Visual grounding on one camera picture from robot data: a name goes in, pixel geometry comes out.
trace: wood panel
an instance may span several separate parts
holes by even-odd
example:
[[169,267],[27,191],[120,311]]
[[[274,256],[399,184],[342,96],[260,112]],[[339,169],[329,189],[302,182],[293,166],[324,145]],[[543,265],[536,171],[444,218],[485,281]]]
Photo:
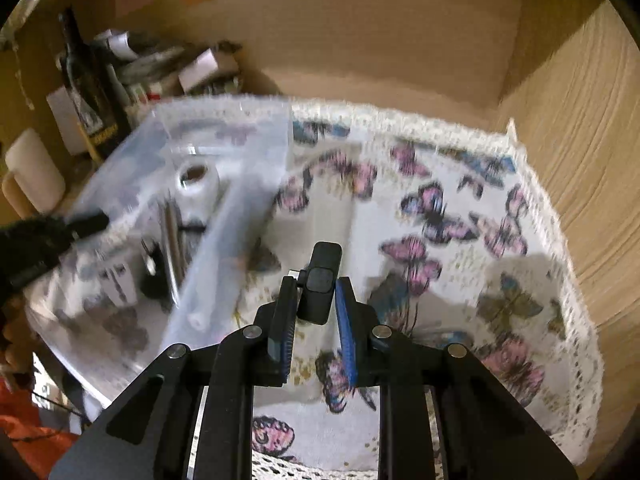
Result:
[[516,119],[605,360],[586,478],[640,399],[640,52],[607,0],[523,0],[495,127]]

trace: black object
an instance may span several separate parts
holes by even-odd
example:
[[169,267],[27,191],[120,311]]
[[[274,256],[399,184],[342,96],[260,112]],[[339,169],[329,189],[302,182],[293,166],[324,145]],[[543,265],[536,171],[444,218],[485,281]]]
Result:
[[59,16],[66,43],[64,80],[90,142],[104,160],[131,133],[105,63],[82,41],[69,7]]
[[103,212],[69,223],[51,216],[21,220],[0,230],[0,304],[60,263],[73,242],[106,229]]
[[[312,261],[335,263],[334,249],[316,245]],[[379,325],[374,309],[355,300],[348,278],[338,284],[341,339],[350,338],[358,369],[354,386],[380,386],[379,479],[435,478],[425,385],[449,480],[577,479],[542,428],[465,347],[414,344]],[[261,306],[253,325],[208,348],[169,347],[102,412],[50,480],[185,478],[204,386],[193,480],[249,480],[253,388],[283,384],[295,297],[287,276],[278,301]]]
[[324,325],[329,319],[341,259],[342,248],[338,244],[318,242],[314,246],[308,267],[298,276],[298,286],[302,288],[300,319],[316,325]]

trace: dark glass bottle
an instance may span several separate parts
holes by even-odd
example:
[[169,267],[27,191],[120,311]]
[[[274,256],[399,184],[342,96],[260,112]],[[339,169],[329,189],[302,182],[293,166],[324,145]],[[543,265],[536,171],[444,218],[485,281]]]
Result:
[[117,101],[104,64],[82,41],[70,7],[60,14],[60,23],[66,43],[63,71],[69,95],[89,142],[104,160],[130,134],[129,121]]

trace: butterfly print tablecloth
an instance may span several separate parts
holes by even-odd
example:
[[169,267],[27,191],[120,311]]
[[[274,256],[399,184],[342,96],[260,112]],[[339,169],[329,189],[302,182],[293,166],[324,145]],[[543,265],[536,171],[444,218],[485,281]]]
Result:
[[[212,114],[207,102],[197,102],[202,116]],[[287,176],[249,260],[234,322],[250,323],[273,301],[283,275],[304,267],[317,241],[339,243],[340,274],[381,322],[420,344],[471,348],[569,459],[581,462],[594,433],[602,361],[556,214],[513,127],[490,136],[314,101],[293,102],[292,111]],[[154,138],[146,133],[146,142]],[[136,204],[147,200],[143,189],[133,190]],[[81,273],[84,256],[74,258]],[[59,330],[72,333],[76,320],[56,294],[64,298],[49,291],[43,303]],[[82,353],[91,361],[86,382],[108,402],[154,357],[166,314],[103,301],[82,300],[83,315],[98,320]],[[105,338],[120,348],[111,349],[108,366],[97,343]],[[335,316],[322,327],[297,322],[289,383],[255,392],[258,478],[299,478],[307,467],[375,478],[378,391],[350,389],[341,357]]]

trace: white lace edge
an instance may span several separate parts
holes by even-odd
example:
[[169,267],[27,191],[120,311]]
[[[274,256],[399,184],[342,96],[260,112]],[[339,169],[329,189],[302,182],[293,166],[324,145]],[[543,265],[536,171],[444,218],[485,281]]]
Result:
[[[234,110],[226,105],[241,103]],[[260,104],[283,102],[281,98],[198,98],[175,100],[156,107],[155,113],[170,128],[172,121],[180,117],[201,116],[224,117],[234,115],[268,116],[270,111]],[[359,126],[372,133],[390,134],[429,141],[436,146],[461,148],[488,155],[510,156],[523,178],[524,192],[536,232],[541,237],[544,250],[559,266],[558,277],[563,278],[560,291],[562,315],[566,325],[564,350],[568,353],[571,367],[568,421],[565,431],[552,435],[552,439],[574,464],[582,463],[593,440],[598,409],[602,399],[602,375],[604,363],[598,350],[596,327],[588,316],[584,298],[577,286],[566,237],[558,213],[554,210],[548,193],[540,184],[536,172],[527,163],[527,153],[517,141],[513,119],[507,132],[488,134],[482,130],[467,128],[461,124],[431,119],[419,114],[410,114],[372,105],[355,105],[348,102],[325,100],[290,100],[293,120],[325,121],[353,128]],[[114,229],[116,234],[134,216],[122,219]],[[253,477],[262,479],[296,480],[370,480],[377,478],[376,471],[328,471],[286,462],[281,459],[254,452],[252,454]]]

